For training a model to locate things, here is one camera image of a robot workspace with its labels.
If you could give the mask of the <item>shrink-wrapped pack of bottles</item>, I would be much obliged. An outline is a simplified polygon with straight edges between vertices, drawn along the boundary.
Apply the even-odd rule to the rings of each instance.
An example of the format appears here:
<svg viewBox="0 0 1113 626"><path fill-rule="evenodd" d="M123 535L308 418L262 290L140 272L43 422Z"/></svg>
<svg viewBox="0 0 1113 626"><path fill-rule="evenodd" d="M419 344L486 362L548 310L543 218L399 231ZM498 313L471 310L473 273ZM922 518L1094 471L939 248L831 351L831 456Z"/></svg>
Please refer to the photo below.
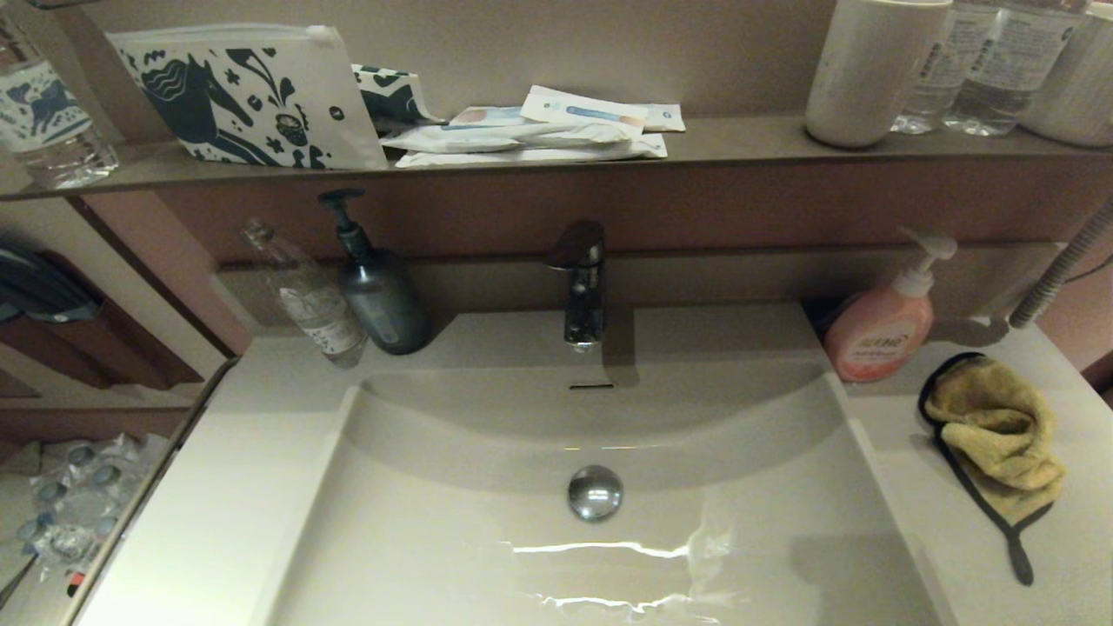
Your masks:
<svg viewBox="0 0 1113 626"><path fill-rule="evenodd" d="M42 579L87 570L169 447L154 433L24 444L0 464L16 552Z"/></svg>

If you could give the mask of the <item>white sachet blue red stripe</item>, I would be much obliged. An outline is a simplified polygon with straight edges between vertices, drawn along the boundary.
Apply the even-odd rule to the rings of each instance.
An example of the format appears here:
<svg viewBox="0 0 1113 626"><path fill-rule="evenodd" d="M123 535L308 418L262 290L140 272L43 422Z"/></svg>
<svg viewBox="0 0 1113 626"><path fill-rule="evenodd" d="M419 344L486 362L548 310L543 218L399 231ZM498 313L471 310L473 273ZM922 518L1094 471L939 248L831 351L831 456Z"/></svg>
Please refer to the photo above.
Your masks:
<svg viewBox="0 0 1113 626"><path fill-rule="evenodd" d="M533 84L520 109L534 123L603 124L626 138L640 137L649 115L647 104L605 102Z"/></svg>

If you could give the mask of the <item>water bottle blue horse label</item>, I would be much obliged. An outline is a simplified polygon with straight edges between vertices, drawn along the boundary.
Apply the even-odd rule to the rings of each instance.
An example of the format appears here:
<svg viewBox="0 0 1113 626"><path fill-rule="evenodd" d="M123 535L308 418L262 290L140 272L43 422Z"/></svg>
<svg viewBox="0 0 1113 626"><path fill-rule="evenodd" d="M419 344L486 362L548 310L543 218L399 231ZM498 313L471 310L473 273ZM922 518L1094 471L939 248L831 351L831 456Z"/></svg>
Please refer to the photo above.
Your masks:
<svg viewBox="0 0 1113 626"><path fill-rule="evenodd" d="M0 0L0 147L43 189L79 189L110 176L111 143L53 63Z"/></svg>

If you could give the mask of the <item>long white sachet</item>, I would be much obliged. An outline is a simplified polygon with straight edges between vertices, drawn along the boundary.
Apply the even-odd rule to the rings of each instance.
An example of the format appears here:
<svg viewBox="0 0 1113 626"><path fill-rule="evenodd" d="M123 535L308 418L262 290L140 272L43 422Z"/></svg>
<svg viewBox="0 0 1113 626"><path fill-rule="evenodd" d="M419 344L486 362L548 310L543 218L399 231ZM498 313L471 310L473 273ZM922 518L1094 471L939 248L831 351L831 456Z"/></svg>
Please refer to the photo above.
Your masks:
<svg viewBox="0 0 1113 626"><path fill-rule="evenodd" d="M612 145L632 137L609 124L526 123L518 126L445 124L393 133L381 139L395 150L433 154L501 153L520 148L567 148Z"/></svg>

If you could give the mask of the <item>white sachet orange blue print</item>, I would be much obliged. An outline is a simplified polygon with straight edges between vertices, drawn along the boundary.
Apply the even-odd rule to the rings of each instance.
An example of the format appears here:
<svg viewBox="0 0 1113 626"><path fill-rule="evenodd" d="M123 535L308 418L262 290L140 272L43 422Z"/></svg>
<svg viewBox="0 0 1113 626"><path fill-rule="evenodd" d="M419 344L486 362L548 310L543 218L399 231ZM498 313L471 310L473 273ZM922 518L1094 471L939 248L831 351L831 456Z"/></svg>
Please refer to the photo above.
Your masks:
<svg viewBox="0 0 1113 626"><path fill-rule="evenodd" d="M450 119L446 127L514 127L533 123L522 117L521 113L520 106L470 106Z"/></svg>

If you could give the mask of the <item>white pouch blue horse print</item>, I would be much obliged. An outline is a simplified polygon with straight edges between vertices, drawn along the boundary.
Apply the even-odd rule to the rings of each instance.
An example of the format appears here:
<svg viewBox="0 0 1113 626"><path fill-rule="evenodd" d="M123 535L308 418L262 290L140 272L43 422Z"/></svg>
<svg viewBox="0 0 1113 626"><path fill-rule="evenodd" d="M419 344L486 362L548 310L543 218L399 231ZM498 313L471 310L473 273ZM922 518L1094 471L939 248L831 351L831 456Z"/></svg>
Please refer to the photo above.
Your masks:
<svg viewBox="0 0 1113 626"><path fill-rule="evenodd" d="M195 159L385 170L337 28L223 23L107 36Z"/></svg>

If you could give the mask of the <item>pink soap pump bottle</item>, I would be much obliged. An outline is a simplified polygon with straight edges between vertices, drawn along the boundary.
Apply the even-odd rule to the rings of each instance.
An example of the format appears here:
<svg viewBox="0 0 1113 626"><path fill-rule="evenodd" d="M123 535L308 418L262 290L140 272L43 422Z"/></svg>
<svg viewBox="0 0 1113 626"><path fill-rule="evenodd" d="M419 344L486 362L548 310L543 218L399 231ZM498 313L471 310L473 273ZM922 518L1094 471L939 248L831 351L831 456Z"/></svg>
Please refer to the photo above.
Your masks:
<svg viewBox="0 0 1113 626"><path fill-rule="evenodd" d="M823 348L843 382L866 383L894 376L923 345L935 321L933 265L951 260L957 241L945 231L903 224L922 257L899 270L881 288L866 290L835 317Z"/></svg>

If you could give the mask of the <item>brown wooden rack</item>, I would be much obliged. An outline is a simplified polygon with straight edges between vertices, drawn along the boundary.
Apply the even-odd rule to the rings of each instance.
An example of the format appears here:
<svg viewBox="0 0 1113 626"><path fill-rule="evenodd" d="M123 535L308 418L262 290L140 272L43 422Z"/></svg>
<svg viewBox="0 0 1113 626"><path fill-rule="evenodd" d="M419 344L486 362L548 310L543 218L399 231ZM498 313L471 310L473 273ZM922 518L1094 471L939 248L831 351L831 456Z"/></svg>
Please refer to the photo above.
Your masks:
<svg viewBox="0 0 1113 626"><path fill-rule="evenodd" d="M112 300L104 300L88 320L48 323L28 314L11 317L0 323L0 343L100 390L120 384L170 390L203 380Z"/></svg>

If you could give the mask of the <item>chrome drain stopper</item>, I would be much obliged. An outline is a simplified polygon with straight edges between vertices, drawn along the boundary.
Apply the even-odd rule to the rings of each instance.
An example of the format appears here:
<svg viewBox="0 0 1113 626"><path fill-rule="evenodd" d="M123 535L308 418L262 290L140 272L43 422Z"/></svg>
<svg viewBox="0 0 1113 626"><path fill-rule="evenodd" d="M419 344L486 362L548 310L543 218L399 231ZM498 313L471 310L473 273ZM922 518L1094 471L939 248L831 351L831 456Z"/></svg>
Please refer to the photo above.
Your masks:
<svg viewBox="0 0 1113 626"><path fill-rule="evenodd" d="M585 466L570 479L567 497L570 511L580 522L603 524L623 506L623 480L604 466Z"/></svg>

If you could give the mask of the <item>white sink basin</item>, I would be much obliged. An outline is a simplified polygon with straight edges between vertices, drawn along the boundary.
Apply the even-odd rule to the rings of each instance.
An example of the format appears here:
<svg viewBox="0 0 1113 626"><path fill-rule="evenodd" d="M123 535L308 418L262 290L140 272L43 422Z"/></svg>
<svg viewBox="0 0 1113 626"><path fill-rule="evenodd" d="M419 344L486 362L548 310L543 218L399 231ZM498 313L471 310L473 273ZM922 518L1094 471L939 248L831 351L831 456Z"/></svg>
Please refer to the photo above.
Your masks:
<svg viewBox="0 0 1113 626"><path fill-rule="evenodd" d="M457 316L349 372L258 338L78 626L1113 626L1113 409L1038 331L843 387L794 303L632 310L589 354L559 322ZM1060 420L1030 587L916 407L971 350ZM607 522L570 511L585 466L623 480Z"/></svg>

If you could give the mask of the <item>dark blue grey object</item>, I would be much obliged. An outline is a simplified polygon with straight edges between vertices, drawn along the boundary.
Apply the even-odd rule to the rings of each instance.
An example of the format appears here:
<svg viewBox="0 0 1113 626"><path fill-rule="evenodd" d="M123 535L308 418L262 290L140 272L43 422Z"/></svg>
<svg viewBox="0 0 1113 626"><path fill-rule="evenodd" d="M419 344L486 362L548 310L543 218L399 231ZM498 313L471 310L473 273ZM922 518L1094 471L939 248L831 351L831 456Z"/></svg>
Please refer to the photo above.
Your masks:
<svg viewBox="0 0 1113 626"><path fill-rule="evenodd" d="M60 268L14 244L0 243L0 304L45 323L91 321L101 302Z"/></svg>

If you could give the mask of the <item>yellow cloth with black trim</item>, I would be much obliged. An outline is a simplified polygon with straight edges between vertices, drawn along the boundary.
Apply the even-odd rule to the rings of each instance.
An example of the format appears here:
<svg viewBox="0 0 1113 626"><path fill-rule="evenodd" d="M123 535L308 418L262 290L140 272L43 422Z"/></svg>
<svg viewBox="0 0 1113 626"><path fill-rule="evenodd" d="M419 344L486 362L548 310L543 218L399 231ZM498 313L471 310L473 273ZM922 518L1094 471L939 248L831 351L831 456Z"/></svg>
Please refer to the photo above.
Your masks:
<svg viewBox="0 0 1113 626"><path fill-rule="evenodd" d="M1009 365L964 352L930 372L917 409L963 491L1003 536L1014 577L1033 586L1022 534L1052 510L1066 477L1045 397Z"/></svg>

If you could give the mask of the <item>clear slim plastic bottle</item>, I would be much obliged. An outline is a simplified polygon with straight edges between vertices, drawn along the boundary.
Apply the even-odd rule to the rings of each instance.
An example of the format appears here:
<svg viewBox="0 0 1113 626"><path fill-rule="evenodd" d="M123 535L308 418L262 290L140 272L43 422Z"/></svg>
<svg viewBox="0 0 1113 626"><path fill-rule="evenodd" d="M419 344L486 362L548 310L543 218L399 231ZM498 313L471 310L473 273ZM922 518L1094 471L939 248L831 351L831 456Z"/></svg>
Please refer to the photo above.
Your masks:
<svg viewBox="0 0 1113 626"><path fill-rule="evenodd" d="M337 280L266 222L252 218L240 227L253 250L255 266L273 299L329 363L339 369L359 364L367 332L354 316Z"/></svg>

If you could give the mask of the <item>small blue patterned pouch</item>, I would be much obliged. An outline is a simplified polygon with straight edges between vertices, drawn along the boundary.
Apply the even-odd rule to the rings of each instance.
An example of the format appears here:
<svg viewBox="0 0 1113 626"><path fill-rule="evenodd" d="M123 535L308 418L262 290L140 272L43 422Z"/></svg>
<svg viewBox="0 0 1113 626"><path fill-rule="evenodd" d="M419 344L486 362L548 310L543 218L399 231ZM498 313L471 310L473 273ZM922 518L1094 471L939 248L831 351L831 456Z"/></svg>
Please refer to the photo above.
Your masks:
<svg viewBox="0 0 1113 626"><path fill-rule="evenodd" d="M423 124L446 124L429 110L418 74L365 63L351 63L351 71L381 137Z"/></svg>

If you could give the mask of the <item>white ceramic cup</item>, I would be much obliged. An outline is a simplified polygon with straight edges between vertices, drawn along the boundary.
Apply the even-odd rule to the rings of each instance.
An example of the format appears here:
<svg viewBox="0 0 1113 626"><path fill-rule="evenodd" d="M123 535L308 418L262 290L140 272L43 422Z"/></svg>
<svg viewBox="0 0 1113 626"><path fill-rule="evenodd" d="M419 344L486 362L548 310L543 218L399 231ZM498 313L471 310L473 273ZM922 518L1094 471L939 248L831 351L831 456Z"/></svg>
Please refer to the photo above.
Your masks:
<svg viewBox="0 0 1113 626"><path fill-rule="evenodd" d="M804 130L836 148L881 141L949 11L951 0L837 0Z"/></svg>
<svg viewBox="0 0 1113 626"><path fill-rule="evenodd" d="M1068 145L1113 147L1113 3L1090 4L1020 124Z"/></svg>

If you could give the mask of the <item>brown wall shelf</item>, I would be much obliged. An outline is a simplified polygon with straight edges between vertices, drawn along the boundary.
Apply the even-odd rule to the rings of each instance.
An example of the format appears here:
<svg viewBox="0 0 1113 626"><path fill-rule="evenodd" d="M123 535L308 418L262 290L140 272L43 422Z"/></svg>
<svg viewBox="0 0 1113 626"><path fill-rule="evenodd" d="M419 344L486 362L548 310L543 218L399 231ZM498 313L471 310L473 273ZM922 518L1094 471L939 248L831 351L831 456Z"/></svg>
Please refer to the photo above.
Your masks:
<svg viewBox="0 0 1113 626"><path fill-rule="evenodd" d="M687 123L684 133L664 135L663 159L603 162L496 162L401 168L401 151L391 150L386 162L356 170L314 170L198 160L176 141L140 143L117 148L118 168L108 177L79 189L53 190L37 185L20 168L0 156L0 203L52 197L92 196L131 190L183 189L239 183L295 180L355 180L425 175L489 174L519 170L577 172L646 168L651 173L676 168L746 167L758 165L828 165L828 163L900 162L1082 162L1113 165L1113 148L1084 148L1050 140L1027 130L989 138L962 133L920 136L890 134L867 148L823 145L804 130L799 116L711 117Z"/></svg>

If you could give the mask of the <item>clear water bottle white label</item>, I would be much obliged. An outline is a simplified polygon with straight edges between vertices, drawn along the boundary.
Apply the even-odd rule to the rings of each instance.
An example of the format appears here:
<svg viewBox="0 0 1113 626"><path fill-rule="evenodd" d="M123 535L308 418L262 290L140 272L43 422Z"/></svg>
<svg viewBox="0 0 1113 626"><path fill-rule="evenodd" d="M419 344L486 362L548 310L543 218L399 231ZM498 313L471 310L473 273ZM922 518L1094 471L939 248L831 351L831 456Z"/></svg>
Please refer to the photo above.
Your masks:
<svg viewBox="0 0 1113 626"><path fill-rule="evenodd" d="M922 135L940 130L943 114L949 111L971 74L998 11L998 0L953 0L940 36L923 60L910 98L893 123L893 133Z"/></svg>
<svg viewBox="0 0 1113 626"><path fill-rule="evenodd" d="M1004 0L971 76L951 110L946 130L1002 137L1040 91L1089 10L1090 0Z"/></svg>

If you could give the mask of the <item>wide flat white sachet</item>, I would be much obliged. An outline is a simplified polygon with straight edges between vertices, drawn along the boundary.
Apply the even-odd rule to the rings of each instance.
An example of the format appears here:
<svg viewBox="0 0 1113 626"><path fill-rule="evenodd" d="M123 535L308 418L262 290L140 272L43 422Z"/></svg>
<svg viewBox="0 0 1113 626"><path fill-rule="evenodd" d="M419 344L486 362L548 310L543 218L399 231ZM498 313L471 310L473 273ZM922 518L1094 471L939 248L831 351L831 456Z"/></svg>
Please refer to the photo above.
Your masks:
<svg viewBox="0 0 1113 626"><path fill-rule="evenodd" d="M459 167L464 165L518 165L518 163L591 163L629 159L664 159L669 155L661 134L636 140L593 143L567 147L526 147L498 153L437 154L408 151L397 168Z"/></svg>

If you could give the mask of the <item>dark grey pump bottle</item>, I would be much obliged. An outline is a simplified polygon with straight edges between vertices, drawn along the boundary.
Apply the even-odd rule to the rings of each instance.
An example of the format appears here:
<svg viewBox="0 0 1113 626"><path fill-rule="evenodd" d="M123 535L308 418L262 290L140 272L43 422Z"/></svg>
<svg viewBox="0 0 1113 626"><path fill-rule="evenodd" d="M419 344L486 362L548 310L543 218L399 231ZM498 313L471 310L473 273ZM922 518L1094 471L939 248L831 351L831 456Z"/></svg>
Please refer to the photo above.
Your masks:
<svg viewBox="0 0 1113 626"><path fill-rule="evenodd" d="M337 239L346 258L337 272L343 296L370 340L387 354L404 356L429 345L432 322L420 302L404 261L392 250L377 247L349 217L349 199L362 189L325 190L317 196L323 209L337 219Z"/></svg>

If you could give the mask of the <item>chrome faucet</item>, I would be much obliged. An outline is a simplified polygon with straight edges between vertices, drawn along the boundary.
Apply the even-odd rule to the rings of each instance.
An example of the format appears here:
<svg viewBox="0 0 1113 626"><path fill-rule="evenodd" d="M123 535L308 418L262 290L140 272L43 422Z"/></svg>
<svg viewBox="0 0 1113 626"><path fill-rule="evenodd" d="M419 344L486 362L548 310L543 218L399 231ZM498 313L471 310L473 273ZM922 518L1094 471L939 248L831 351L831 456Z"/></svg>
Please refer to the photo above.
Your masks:
<svg viewBox="0 0 1113 626"><path fill-rule="evenodd" d="M593 350L607 329L605 231L595 221L569 224L544 264L568 274L562 336L577 352Z"/></svg>

